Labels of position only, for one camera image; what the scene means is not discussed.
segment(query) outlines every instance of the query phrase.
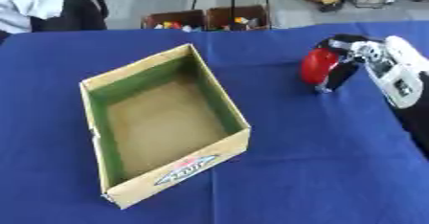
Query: toy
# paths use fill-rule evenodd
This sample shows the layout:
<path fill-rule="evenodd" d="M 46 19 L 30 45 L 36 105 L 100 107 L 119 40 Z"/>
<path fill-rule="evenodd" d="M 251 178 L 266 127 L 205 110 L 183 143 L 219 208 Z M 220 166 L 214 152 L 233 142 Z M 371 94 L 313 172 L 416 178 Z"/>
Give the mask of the toy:
<path fill-rule="evenodd" d="M 182 29 L 182 25 L 180 25 L 180 23 L 178 23 L 178 22 L 173 22 L 172 24 L 171 24 L 171 26 L 174 28 L 174 29 Z"/>
<path fill-rule="evenodd" d="M 169 22 L 169 21 L 165 21 L 164 22 L 164 28 L 165 29 L 170 29 L 172 27 L 172 23 L 171 22 Z"/>

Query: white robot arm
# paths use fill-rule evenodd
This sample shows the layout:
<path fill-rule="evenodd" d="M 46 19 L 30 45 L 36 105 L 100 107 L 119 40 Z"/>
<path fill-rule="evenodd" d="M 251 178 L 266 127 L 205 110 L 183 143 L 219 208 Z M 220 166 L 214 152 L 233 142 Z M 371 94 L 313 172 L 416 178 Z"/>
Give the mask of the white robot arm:
<path fill-rule="evenodd" d="M 398 36 L 383 41 L 353 39 L 355 36 L 341 35 L 318 46 L 339 54 L 340 59 L 317 90 L 337 89 L 354 74 L 357 65 L 364 65 L 403 128 L 429 158 L 429 60 Z"/>

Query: dark sleeve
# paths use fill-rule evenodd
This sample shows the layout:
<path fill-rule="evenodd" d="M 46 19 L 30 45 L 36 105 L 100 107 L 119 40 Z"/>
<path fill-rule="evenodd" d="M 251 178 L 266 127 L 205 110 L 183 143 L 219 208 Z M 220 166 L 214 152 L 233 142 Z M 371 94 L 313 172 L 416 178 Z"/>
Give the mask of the dark sleeve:
<path fill-rule="evenodd" d="M 0 44 L 2 44 L 11 34 L 0 30 Z"/>

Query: person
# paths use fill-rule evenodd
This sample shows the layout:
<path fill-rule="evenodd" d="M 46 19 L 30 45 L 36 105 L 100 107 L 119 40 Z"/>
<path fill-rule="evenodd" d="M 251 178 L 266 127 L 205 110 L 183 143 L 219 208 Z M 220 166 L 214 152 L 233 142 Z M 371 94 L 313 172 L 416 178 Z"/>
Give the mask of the person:
<path fill-rule="evenodd" d="M 91 0 L 0 0 L 0 43 L 11 34 L 102 29 Z"/>

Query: black mechanical part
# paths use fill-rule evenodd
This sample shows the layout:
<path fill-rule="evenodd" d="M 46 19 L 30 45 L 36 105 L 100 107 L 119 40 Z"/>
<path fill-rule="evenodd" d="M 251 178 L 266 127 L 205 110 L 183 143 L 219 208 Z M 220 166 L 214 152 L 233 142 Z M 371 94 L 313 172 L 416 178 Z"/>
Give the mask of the black mechanical part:
<path fill-rule="evenodd" d="M 338 87 L 343 85 L 352 75 L 354 75 L 359 66 L 355 62 L 339 62 L 334 68 L 332 68 L 327 76 L 326 88 L 335 91 Z"/>

